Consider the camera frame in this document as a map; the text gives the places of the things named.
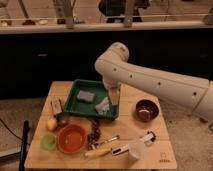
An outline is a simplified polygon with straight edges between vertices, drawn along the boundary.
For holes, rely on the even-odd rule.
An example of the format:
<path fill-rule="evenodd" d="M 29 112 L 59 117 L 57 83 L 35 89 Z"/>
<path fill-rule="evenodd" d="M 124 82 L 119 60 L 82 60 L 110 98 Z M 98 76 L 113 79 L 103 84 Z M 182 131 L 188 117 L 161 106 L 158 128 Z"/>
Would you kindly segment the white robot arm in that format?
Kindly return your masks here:
<path fill-rule="evenodd" d="M 128 58 L 129 50 L 120 42 L 113 43 L 97 58 L 95 69 L 107 89 L 124 83 L 184 106 L 213 123 L 213 81 L 133 65 Z"/>

